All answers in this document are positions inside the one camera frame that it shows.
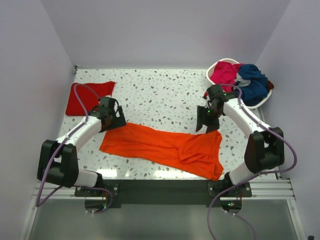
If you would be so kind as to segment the orange t shirt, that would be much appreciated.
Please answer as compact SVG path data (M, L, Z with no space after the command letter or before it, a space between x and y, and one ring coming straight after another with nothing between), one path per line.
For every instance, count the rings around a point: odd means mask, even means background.
M224 171L219 160L222 139L217 130L191 134L127 123L107 131L99 149L104 153L141 158L217 181Z

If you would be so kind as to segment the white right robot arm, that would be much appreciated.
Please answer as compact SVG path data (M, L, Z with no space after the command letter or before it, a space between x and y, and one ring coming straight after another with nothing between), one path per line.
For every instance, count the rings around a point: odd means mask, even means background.
M255 174L272 170L284 163L284 136L279 127L272 128L260 121L244 104L238 92L225 92L219 84L211 85L203 95L205 106L197 107L195 131L206 126L206 132L219 129L221 116L227 116L240 128L247 138L243 163L224 175L223 192L235 196Z

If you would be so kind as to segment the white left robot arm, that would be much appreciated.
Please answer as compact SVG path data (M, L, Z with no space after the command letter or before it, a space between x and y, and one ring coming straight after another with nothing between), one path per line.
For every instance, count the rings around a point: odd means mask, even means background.
M119 102L115 98L103 96L99 104L67 134L42 144L37 179L66 188L86 187L92 196L99 196L104 190L102 175L80 169L78 151L96 134L125 125L125 116Z

